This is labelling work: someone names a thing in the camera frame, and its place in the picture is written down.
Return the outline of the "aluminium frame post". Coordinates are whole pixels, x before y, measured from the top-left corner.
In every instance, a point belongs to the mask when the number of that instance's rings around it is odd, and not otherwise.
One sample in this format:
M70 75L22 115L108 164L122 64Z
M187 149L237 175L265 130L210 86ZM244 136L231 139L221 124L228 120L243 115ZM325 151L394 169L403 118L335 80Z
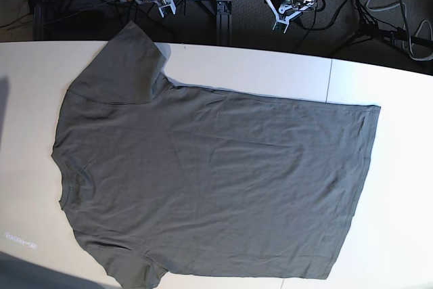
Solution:
M232 46L233 0L199 0L198 5L207 14L215 17L216 45Z

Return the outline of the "grey T-shirt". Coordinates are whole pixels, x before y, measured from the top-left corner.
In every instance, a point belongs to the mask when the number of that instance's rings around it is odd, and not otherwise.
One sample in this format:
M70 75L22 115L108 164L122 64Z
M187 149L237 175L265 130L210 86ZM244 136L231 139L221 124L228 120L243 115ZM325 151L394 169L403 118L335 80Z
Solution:
M324 280L378 106L176 86L127 24L69 86L52 158L80 247L123 288L165 273Z

